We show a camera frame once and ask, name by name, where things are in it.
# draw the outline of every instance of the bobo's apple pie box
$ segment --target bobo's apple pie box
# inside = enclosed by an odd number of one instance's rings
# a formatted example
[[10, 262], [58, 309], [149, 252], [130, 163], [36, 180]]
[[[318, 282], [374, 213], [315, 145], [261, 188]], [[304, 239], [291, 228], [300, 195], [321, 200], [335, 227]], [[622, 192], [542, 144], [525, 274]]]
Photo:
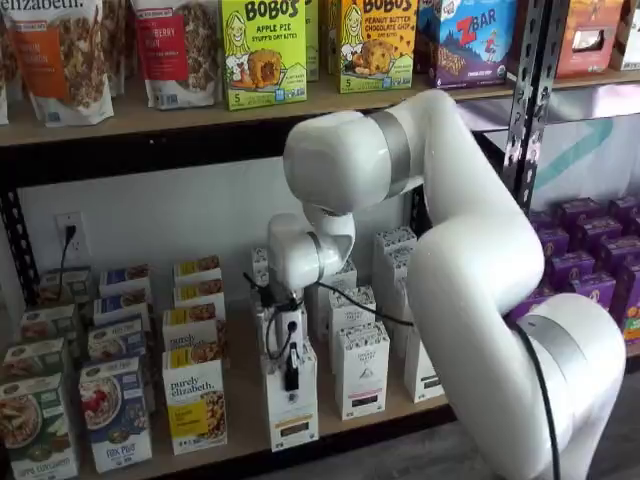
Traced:
[[221, 0], [229, 110], [307, 99], [304, 0]]
[[410, 88], [417, 0], [340, 0], [340, 93]]

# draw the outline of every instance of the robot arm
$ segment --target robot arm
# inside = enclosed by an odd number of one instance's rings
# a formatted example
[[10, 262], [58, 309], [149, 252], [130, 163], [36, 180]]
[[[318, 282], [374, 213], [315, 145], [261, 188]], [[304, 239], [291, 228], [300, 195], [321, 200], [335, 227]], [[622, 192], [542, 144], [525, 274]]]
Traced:
[[[315, 242], [304, 226], [288, 236], [283, 218], [270, 224], [276, 277], [292, 289], [341, 266], [353, 246], [351, 212], [424, 182], [434, 228], [419, 240], [407, 278], [422, 341], [492, 467], [508, 479], [549, 477], [538, 380], [501, 317], [540, 281], [542, 249], [455, 102], [428, 91], [368, 117], [342, 112], [303, 122], [289, 135], [284, 168], [319, 227]], [[543, 367], [564, 478], [583, 479], [620, 388], [620, 332], [605, 310], [577, 295], [558, 295], [520, 323]]]

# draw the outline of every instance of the granola bag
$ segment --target granola bag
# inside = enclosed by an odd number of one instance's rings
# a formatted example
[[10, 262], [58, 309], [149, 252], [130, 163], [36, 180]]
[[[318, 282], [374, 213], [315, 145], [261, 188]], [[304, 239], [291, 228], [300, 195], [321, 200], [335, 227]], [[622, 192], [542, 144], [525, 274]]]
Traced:
[[0, 8], [38, 120], [58, 127], [113, 116], [102, 0], [3, 0]]
[[213, 105], [217, 0], [132, 0], [149, 106]]

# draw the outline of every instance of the purely elizabeth granola bag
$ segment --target purely elizabeth granola bag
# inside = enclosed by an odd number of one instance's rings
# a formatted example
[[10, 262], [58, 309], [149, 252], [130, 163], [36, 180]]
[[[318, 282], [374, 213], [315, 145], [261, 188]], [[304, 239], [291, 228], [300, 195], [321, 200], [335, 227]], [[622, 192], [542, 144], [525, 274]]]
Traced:
[[113, 116], [102, 0], [0, 0], [38, 120], [95, 125]]

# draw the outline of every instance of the bobo's peanut butter chocolate chip box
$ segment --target bobo's peanut butter chocolate chip box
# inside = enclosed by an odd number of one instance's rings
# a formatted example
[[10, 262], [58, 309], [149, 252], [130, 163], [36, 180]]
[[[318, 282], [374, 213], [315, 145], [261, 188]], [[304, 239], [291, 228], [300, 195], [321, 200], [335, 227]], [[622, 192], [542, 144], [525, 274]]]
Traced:
[[417, 0], [341, 0], [340, 93], [411, 87]]
[[307, 99], [304, 0], [222, 0], [229, 110]]
[[517, 0], [423, 0], [418, 11], [416, 71], [433, 86], [504, 83]]

